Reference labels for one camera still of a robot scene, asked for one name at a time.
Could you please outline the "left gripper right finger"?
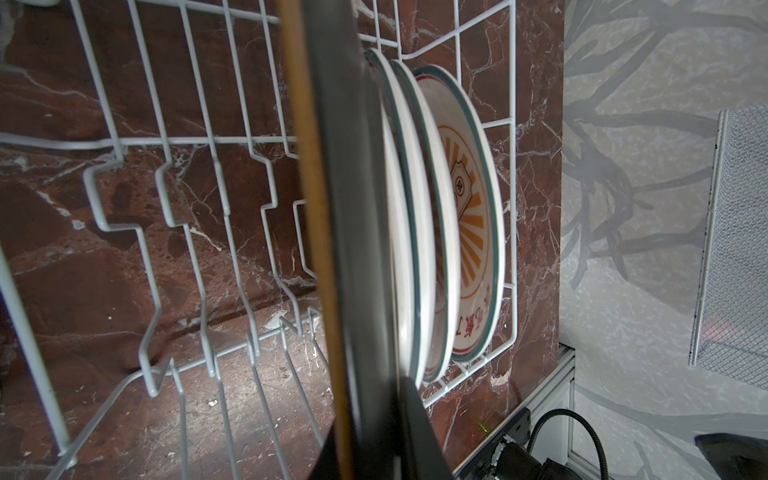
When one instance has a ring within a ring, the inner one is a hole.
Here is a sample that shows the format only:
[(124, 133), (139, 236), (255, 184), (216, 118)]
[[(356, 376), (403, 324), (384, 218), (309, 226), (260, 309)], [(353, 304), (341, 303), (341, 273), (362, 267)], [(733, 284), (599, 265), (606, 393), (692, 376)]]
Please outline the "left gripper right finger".
[(453, 479), (415, 382), (401, 377), (398, 387), (400, 478)]

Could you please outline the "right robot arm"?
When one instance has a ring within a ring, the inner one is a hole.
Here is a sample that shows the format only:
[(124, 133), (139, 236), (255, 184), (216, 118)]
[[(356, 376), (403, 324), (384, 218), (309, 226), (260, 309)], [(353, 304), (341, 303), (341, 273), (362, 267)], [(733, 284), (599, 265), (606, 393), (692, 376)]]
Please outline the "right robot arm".
[[(515, 442), (501, 443), (496, 463), (482, 467), (468, 479), (580, 479), (570, 467), (551, 459), (541, 463), (531, 455), (539, 432), (536, 426), (526, 447)], [(696, 436), (695, 444), (719, 479), (767, 478), (767, 441), (764, 439), (712, 433)]]

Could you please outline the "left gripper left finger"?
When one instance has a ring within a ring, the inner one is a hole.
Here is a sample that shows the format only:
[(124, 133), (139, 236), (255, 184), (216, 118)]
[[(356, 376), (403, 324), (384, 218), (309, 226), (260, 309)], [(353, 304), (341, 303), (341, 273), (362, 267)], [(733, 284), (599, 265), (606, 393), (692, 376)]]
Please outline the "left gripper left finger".
[(329, 431), (319, 457), (308, 477), (309, 480), (340, 480), (336, 454), (335, 434)]

